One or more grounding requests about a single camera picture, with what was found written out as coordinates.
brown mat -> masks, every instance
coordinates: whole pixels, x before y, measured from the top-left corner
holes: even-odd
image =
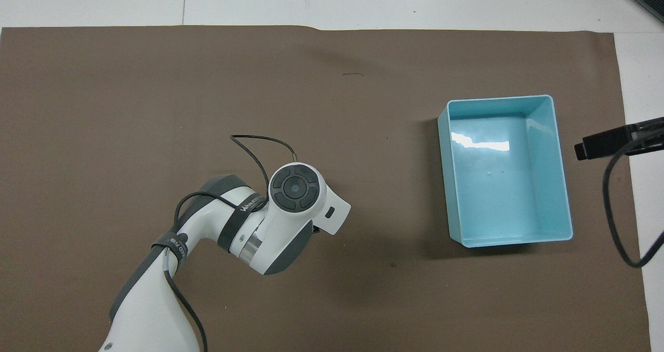
[[[434,120],[450,99],[531,94],[555,100],[574,238],[464,248]],[[224,173],[264,192],[237,133],[289,142],[353,210],[275,276],[200,244],[175,280],[211,350],[649,350],[641,272],[605,226],[606,161],[573,149],[624,123],[610,34],[3,29],[0,111],[1,350],[99,348],[181,196]],[[248,143],[270,174],[289,162]],[[626,162],[613,186],[634,254]]]

circular button pad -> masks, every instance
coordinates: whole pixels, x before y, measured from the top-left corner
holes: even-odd
[[[306,165],[289,165],[272,177],[270,194],[282,210],[307,210],[318,200],[319,193],[318,176]]]

black velcro strap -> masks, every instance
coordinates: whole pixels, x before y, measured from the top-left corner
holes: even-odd
[[[185,263],[189,248],[187,248],[187,234],[175,234],[174,232],[163,233],[154,243],[152,247],[159,246],[168,248],[177,258],[177,268],[180,269],[182,264]]]
[[[228,221],[226,221],[216,243],[227,252],[230,252],[230,244],[233,242],[240,227],[242,227],[242,224],[247,220],[249,214],[263,204],[263,201],[265,201],[265,197],[258,193],[253,193],[249,195],[247,199],[244,199],[244,201],[235,208],[232,215],[228,218]]]

white end effector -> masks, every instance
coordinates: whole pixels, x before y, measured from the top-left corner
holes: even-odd
[[[248,239],[235,236],[231,253],[260,274],[286,269],[318,230],[335,234],[351,205],[338,197],[316,168],[289,163],[272,175],[270,201],[263,222]],[[239,242],[246,240],[242,249]]]

black cable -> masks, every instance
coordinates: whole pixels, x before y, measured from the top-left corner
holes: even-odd
[[[266,195],[267,195],[266,203],[267,203],[267,199],[270,198],[270,193],[269,193],[269,191],[270,191],[270,180],[268,179],[268,173],[265,172],[265,168],[263,167],[263,164],[260,163],[260,161],[254,155],[254,153],[252,153],[251,150],[249,150],[245,145],[243,145],[242,142],[237,140],[238,138],[265,139],[267,141],[272,141],[272,142],[276,142],[278,144],[282,144],[285,147],[287,147],[287,149],[289,149],[289,151],[291,151],[291,156],[293,157],[293,161],[297,161],[297,154],[295,154],[295,151],[293,150],[292,147],[290,147],[289,144],[287,144],[286,142],[284,142],[280,139],[276,139],[276,138],[272,138],[272,137],[265,137],[263,135],[249,135],[249,134],[234,134],[234,135],[231,135],[230,139],[233,142],[235,142],[235,144],[237,144],[237,146],[240,146],[247,154],[249,154],[249,156],[251,156],[252,159],[254,159],[254,161],[256,162],[256,164],[258,164],[258,167],[260,168],[260,172],[263,173],[263,179],[265,180],[265,188],[266,188]]]
[[[178,204],[177,204],[177,207],[175,208],[175,217],[173,218],[173,227],[171,227],[171,231],[172,231],[172,232],[176,232],[176,233],[177,233],[178,231],[180,231],[180,227],[181,227],[181,226],[180,226],[180,221],[179,221],[179,220],[180,220],[180,209],[182,208],[182,205],[183,205],[186,201],[188,201],[190,198],[192,198],[192,197],[194,197],[194,196],[199,196],[199,195],[201,195],[201,196],[209,196],[209,197],[211,197],[211,198],[214,198],[214,199],[216,199],[216,200],[218,200],[218,201],[221,201],[221,202],[223,202],[223,203],[226,203],[226,205],[230,206],[230,207],[233,208],[233,209],[235,209],[235,208],[238,207],[238,206],[234,205],[233,203],[227,201],[227,200],[224,199],[223,197],[221,197],[221,196],[219,196],[219,195],[212,194],[212,193],[208,193],[208,192],[206,192],[206,191],[196,191],[196,192],[194,192],[194,193],[188,194],[187,196],[185,196],[184,198],[182,198],[182,199],[180,200],[180,203],[178,203]]]
[[[664,244],[664,231],[662,231],[659,237],[654,241],[653,245],[650,246],[650,249],[648,249],[643,258],[641,258],[637,262],[632,261],[631,258],[629,258],[629,255],[625,251],[625,248],[623,247],[620,241],[620,237],[618,236],[618,232],[616,229],[616,222],[614,222],[614,214],[613,211],[611,210],[611,201],[609,200],[609,178],[611,177],[611,171],[616,165],[618,159],[620,159],[622,156],[632,151],[636,147],[642,146],[643,144],[645,144],[646,141],[649,141],[650,139],[654,139],[660,136],[664,136],[664,129],[654,131],[642,138],[634,139],[633,141],[630,141],[626,145],[621,147],[607,164],[606,170],[604,171],[604,178],[602,179],[602,196],[604,197],[604,210],[606,211],[606,220],[609,224],[611,237],[614,240],[614,244],[616,244],[616,248],[620,253],[620,257],[622,257],[624,262],[627,263],[627,265],[629,265],[630,267],[643,267],[645,264],[647,264],[650,261],[650,259],[654,257],[657,250],[659,250],[659,248],[661,248],[662,245]]]
[[[175,294],[175,296],[180,300],[182,305],[184,305],[185,309],[187,309],[187,312],[191,315],[191,318],[194,319],[194,322],[196,323],[196,326],[199,328],[199,332],[201,333],[201,340],[203,342],[203,352],[207,352],[207,337],[205,336],[205,329],[203,328],[203,324],[199,320],[199,316],[196,316],[196,312],[194,312],[194,308],[191,307],[189,302],[187,302],[187,299],[185,299],[185,296],[182,295],[180,290],[177,288],[175,285],[175,282],[173,281],[173,278],[171,277],[171,272],[169,272],[168,269],[168,255],[170,255],[170,252],[168,249],[165,250],[165,255],[164,255],[164,277],[166,277],[166,282],[168,282],[168,286],[170,286],[171,290]]]

